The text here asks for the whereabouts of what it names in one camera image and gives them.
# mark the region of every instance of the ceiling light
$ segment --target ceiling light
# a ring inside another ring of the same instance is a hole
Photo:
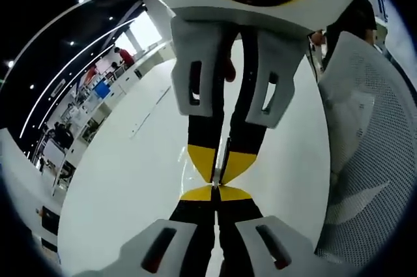
[[[70,86],[70,84],[72,84],[72,82],[82,73],[84,72],[84,69],[88,66],[90,66],[98,57],[100,57],[103,53],[107,52],[109,49],[111,49],[114,46],[114,44],[108,46],[106,49],[104,49],[99,55],[97,55],[94,59],[92,59],[90,62],[87,63],[87,65],[85,65],[71,80],[70,82],[64,87],[64,89],[57,95],[57,98],[55,99],[55,101],[52,103],[52,105],[50,106],[49,110],[46,112],[44,118],[41,120],[38,129],[40,129],[40,127],[42,126],[42,123],[45,121],[46,117],[48,116],[48,114],[50,113],[51,109],[53,108],[53,105],[58,101],[59,97],[65,92],[65,89],[68,88]]]
[[[52,78],[52,80],[50,81],[50,83],[46,86],[46,88],[43,90],[43,92],[40,94],[38,100],[36,100],[35,104],[33,105],[31,111],[29,112],[29,115],[26,118],[25,123],[23,124],[22,130],[20,132],[19,138],[21,139],[23,137],[23,133],[25,132],[27,123],[29,122],[29,119],[31,118],[34,110],[36,109],[37,105],[39,104],[40,100],[42,99],[42,97],[45,95],[46,91],[48,91],[48,89],[52,86],[52,83],[57,80],[58,76],[68,67],[70,66],[70,64],[72,62],[74,62],[82,53],[84,53],[87,49],[89,49],[93,44],[96,44],[98,41],[102,40],[104,37],[108,36],[110,33],[118,30],[119,28],[125,26],[126,24],[132,23],[134,20],[136,20],[136,18],[133,18],[131,20],[128,20],[126,22],[124,22],[123,24],[120,24],[118,26],[116,26],[115,28],[111,29],[110,31],[108,31],[107,33],[101,35],[100,37],[98,37],[96,40],[94,40],[92,43],[90,43],[88,46],[86,46],[84,49],[82,49],[80,52],[77,53],[77,55],[75,57],[73,57],[71,60],[69,60],[69,62],[67,64],[65,64],[64,67],[62,67],[62,69],[55,75],[54,78]]]

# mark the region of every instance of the office chair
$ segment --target office chair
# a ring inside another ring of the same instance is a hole
[[[346,32],[319,89],[332,177],[316,254],[363,267],[394,233],[416,184],[415,90],[375,48]]]

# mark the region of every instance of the desk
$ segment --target desk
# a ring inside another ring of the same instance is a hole
[[[237,80],[225,85],[222,141],[242,79],[239,40],[233,45],[232,61]],[[156,219],[169,218],[184,192],[205,184],[186,152],[188,120],[179,115],[170,88],[173,65],[171,60],[154,67],[132,88],[79,163],[59,224],[63,272],[72,275],[112,263],[126,241]],[[304,58],[295,76],[295,96],[280,124],[267,130],[256,163],[230,185],[248,191],[265,216],[276,215],[315,246],[329,179],[324,109]],[[221,262],[217,240],[208,276],[218,276]]]

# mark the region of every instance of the window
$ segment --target window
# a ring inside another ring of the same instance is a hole
[[[136,49],[133,47],[133,44],[130,42],[129,38],[125,33],[121,34],[115,43],[116,47],[120,49],[125,49],[130,55],[135,55],[137,53]]]
[[[142,49],[159,42],[162,37],[146,12],[142,12],[130,25],[130,30]]]

